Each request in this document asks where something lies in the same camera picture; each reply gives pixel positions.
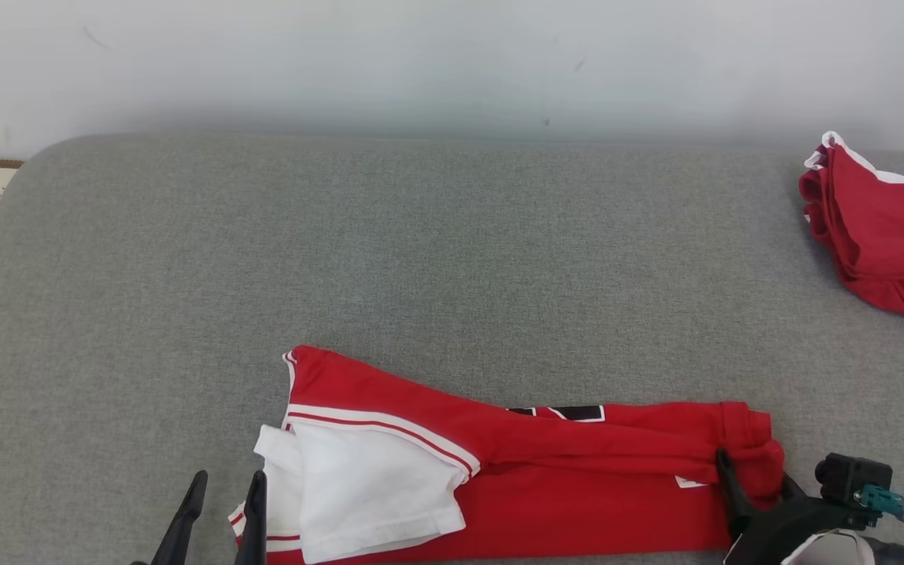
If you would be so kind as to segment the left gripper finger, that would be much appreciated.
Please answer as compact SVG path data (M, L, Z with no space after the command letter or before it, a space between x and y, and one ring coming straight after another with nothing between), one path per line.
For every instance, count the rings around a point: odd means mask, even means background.
M267 565L267 476L257 471L244 501L245 521L233 565Z
M191 529L203 512L208 473L198 471L148 565L185 565Z

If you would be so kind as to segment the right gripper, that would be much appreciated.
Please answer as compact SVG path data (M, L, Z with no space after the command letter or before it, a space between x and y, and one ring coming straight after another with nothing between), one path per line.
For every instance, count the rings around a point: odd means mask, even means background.
M781 565L801 545L828 530L865 530L874 526L878 512L851 508L822 498L808 497L803 487L783 472L778 504L757 508L739 482L731 455L715 451L715 468L724 501L726 529L732 545L724 565Z

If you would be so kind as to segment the red shirt white sleeves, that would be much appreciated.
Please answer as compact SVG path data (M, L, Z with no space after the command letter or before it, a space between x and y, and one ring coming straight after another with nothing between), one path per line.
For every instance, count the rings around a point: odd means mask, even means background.
M731 546L716 453L781 489L771 416L742 402L509 409L307 344L254 453L268 565L681 553Z

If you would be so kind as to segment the red shorts white hem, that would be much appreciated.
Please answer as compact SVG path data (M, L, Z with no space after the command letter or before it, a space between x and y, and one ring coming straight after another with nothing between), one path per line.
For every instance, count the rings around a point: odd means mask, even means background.
M876 168L833 131L804 165L804 218L838 279L872 307L904 315L904 175Z

